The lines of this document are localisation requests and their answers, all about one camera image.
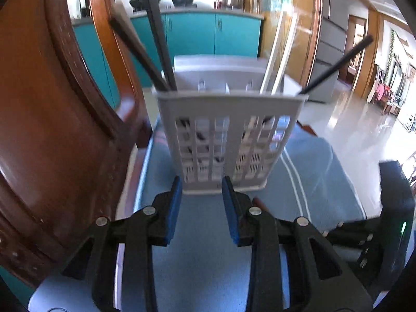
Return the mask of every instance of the blue tablecloth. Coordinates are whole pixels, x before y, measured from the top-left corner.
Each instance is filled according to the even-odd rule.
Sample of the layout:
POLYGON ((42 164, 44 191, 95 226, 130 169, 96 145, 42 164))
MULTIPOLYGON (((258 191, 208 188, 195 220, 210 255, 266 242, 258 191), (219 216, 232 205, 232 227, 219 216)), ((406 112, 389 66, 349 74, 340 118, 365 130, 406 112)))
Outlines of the blue tablecloth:
MULTIPOLYGON (((136 210, 168 191, 175 177, 160 122, 146 159, 136 210)), ((299 127, 295 127, 266 188, 247 194, 259 197, 277 218, 309 217, 321 231, 340 221, 365 218, 331 146, 299 127)), ((232 242, 221 195, 183 196, 171 244, 153 247, 159 311, 244 311, 250 260, 251 248, 237 248, 232 242)), ((281 262, 288 300, 284 254, 281 262)))

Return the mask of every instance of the glossy floor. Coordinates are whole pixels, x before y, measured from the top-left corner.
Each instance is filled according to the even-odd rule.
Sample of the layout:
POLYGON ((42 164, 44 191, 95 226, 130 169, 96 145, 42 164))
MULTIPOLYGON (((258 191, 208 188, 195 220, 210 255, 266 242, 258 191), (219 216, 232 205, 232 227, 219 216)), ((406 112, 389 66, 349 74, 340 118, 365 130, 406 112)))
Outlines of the glossy floor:
MULTIPOLYGON (((154 123, 159 114, 157 102, 149 89, 144 96, 154 123)), ((408 133, 396 117, 382 115, 379 106, 367 104, 340 82, 331 103, 306 103, 299 120, 332 144, 367 216, 377 216, 381 210, 378 163, 403 163, 416 151, 416 134, 408 133)))

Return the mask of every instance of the black utensil handle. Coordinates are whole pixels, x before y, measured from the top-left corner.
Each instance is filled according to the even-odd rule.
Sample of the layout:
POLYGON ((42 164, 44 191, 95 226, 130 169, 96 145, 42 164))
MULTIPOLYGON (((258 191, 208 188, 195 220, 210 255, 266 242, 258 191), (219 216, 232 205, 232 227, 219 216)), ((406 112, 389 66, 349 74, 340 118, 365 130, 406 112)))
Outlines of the black utensil handle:
POLYGON ((155 41, 157 53, 165 74, 166 81, 171 90, 176 88, 175 76, 173 74, 171 59, 169 57, 168 45, 166 43, 165 32, 163 30, 162 17, 159 9, 158 0, 143 0, 147 10, 150 28, 152 30, 153 39, 155 41))
POLYGON ((169 91, 169 86, 165 80, 163 80, 162 75, 157 70, 150 57, 147 55, 146 50, 143 48, 141 43, 135 39, 135 36, 130 34, 130 30, 128 26, 124 24, 122 18, 113 13, 109 23, 111 28, 113 28, 115 33, 121 38, 126 47, 146 70, 150 79, 153 81, 156 90, 169 91))
POLYGON ((373 43, 374 39, 373 36, 367 35, 364 39, 358 43, 355 47, 353 47, 348 53, 346 53, 336 64, 328 68, 321 76, 315 79, 312 83, 309 83, 305 89, 303 89, 299 95, 304 95, 315 89, 319 86, 323 81, 329 78, 333 73, 337 70, 340 70, 345 64, 349 62, 349 60, 353 59, 357 54, 361 53, 366 47, 373 43))

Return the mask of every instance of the metal screw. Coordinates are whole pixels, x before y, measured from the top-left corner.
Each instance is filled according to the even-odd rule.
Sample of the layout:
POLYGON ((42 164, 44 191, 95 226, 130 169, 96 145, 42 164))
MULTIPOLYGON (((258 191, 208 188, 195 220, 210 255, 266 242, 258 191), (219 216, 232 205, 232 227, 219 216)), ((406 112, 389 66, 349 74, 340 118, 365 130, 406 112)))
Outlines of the metal screw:
POLYGON ((364 258, 363 260, 361 260, 360 268, 363 268, 366 264, 367 264, 367 259, 364 258))
POLYGON ((298 225, 300 225, 300 226, 307 226, 309 224, 309 221, 305 217, 299 217, 296 220, 296 223, 298 223, 298 225))
POLYGON ((248 212, 253 216, 258 216, 261 214, 261 209, 257 206, 252 206, 250 209, 248 209, 248 212))
POLYGON ((146 216, 151 216, 156 213, 156 209, 153 206, 146 206, 143 208, 143 213, 146 216))
POLYGON ((97 224, 98 226, 104 226, 105 224, 107 224, 108 223, 108 219, 107 218, 105 218, 105 217, 98 217, 96 220, 95 220, 95 224, 97 224))

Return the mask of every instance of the hanging plant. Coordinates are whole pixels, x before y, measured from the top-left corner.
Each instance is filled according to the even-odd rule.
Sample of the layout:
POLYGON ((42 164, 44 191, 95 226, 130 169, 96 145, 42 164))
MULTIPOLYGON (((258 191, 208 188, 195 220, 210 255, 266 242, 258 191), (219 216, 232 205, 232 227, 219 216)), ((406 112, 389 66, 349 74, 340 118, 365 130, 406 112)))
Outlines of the hanging plant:
POLYGON ((384 74, 384 84, 387 84, 388 72, 390 71, 390 66, 392 65, 393 60, 393 48, 394 48, 394 30, 392 30, 391 38, 390 38, 390 50, 388 52, 388 59, 387 59, 387 68, 386 73, 384 74))

